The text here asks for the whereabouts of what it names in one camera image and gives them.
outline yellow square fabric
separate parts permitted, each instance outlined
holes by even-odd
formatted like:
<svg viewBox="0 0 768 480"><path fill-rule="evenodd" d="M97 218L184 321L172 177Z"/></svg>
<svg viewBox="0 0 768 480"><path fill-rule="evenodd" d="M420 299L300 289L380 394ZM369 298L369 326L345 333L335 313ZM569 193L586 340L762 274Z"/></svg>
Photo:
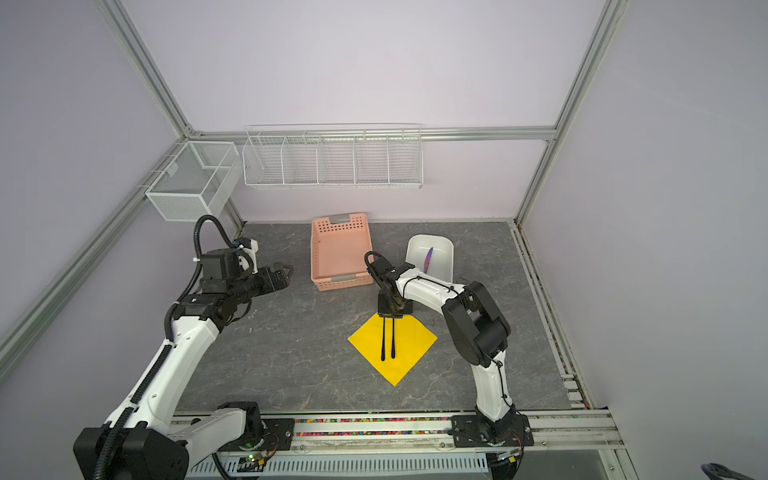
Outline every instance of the yellow square fabric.
<svg viewBox="0 0 768 480"><path fill-rule="evenodd" d="M384 329L384 351L386 359L382 362L382 327ZM373 368L385 379L397 386L413 366L427 353L437 340L434 333L427 330L415 317L405 315L395 322L395 358L392 358L392 319L383 319L376 314L368 319L349 341L368 360Z"/></svg>

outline white wall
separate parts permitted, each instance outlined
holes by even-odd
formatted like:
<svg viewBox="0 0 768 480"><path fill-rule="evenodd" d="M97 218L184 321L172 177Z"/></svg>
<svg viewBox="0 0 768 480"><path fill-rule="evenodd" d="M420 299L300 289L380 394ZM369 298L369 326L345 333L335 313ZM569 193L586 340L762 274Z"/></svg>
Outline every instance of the white wall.
<svg viewBox="0 0 768 480"><path fill-rule="evenodd" d="M0 336L175 141L88 0L0 15Z"/></svg>
<svg viewBox="0 0 768 480"><path fill-rule="evenodd" d="M165 312L194 271L193 226L147 203L0 386L3 478L82 480L74 440L104 423L163 342ZM223 246L211 223L201 236L204 251Z"/></svg>
<svg viewBox="0 0 768 480"><path fill-rule="evenodd" d="M768 4L633 0L525 223L641 478L768 474Z"/></svg>
<svg viewBox="0 0 768 480"><path fill-rule="evenodd" d="M604 0L125 0L192 125L552 125Z"/></svg>
<svg viewBox="0 0 768 480"><path fill-rule="evenodd" d="M387 220L512 218L544 147L541 140L425 142L422 188L253 190L241 184L233 199L248 221L350 212Z"/></svg>

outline black mounting plate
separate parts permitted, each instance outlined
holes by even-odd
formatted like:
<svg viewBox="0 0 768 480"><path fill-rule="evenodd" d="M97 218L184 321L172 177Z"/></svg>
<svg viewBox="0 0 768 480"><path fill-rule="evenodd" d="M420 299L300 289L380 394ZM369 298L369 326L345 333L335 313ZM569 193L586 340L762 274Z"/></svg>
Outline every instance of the black mounting plate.
<svg viewBox="0 0 768 480"><path fill-rule="evenodd" d="M451 429L464 432L467 435L453 435L453 444L457 447L487 447L488 443L476 442L470 439L480 438L480 419L477 415L454 415L451 417ZM512 419L511 430L518 434L520 440L523 442L524 447L530 447L533 445L533 434L531 433L531 425L528 423L528 417L518 413ZM518 437L510 434L510 436L502 443L506 447L520 446L518 443Z"/></svg>
<svg viewBox="0 0 768 480"><path fill-rule="evenodd" d="M264 443L259 445L258 450L272 451L275 449L275 441L277 442L277 450L290 450L290 443L293 440L293 427L296 424L295 419L262 419L266 425L264 430ZM221 452L247 452L240 449L240 445L243 444L242 439L237 439L222 446L219 450Z"/></svg>
<svg viewBox="0 0 768 480"><path fill-rule="evenodd" d="M389 303L389 299L387 299L383 292L379 291L379 308L377 313L382 318L402 318L404 315L413 313L413 300L406 300L400 310L394 311Z"/></svg>

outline white wire basket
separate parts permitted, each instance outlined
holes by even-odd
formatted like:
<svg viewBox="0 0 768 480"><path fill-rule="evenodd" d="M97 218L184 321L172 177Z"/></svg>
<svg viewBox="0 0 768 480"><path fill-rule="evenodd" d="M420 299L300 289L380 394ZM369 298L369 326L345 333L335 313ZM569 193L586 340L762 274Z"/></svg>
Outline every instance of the white wire basket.
<svg viewBox="0 0 768 480"><path fill-rule="evenodd" d="M256 189L294 187L421 187L421 130L407 124L246 127L245 183Z"/></svg>
<svg viewBox="0 0 768 480"><path fill-rule="evenodd" d="M243 169L233 142L188 141L147 189L165 220L194 222L218 216Z"/></svg>

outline marble surface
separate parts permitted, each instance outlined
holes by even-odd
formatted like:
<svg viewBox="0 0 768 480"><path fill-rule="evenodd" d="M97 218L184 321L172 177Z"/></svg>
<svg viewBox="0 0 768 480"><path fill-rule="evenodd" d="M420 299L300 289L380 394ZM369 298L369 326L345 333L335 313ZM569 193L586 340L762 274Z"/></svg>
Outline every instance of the marble surface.
<svg viewBox="0 0 768 480"><path fill-rule="evenodd" d="M413 315L438 339L393 387L347 337L376 312L375 285L320 292L310 279L309 224L251 224L258 262L295 267L288 288L253 300L207 350L178 410L211 410L233 400L264 412L302 410L472 409L470 365L455 351L442 315L418 303ZM454 244L454 281L483 283L511 326L506 372L520 409L568 409L570 402L506 223L371 223L374 250L393 264L411 236Z"/></svg>

